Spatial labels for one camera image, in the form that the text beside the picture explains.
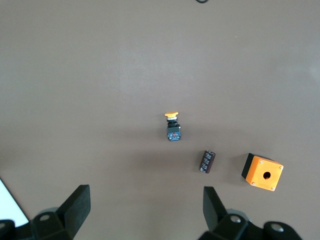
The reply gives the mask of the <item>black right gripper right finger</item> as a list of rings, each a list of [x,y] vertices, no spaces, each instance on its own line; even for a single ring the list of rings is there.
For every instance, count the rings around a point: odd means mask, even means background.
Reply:
[[[227,210],[212,186],[203,188],[203,215],[208,231],[200,240],[241,240],[248,227],[248,218],[234,209]]]

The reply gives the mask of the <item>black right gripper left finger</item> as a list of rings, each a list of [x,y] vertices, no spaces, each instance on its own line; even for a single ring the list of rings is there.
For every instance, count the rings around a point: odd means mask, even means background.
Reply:
[[[31,222],[36,240],[72,240],[90,213],[90,186],[79,185],[55,211],[44,211]]]

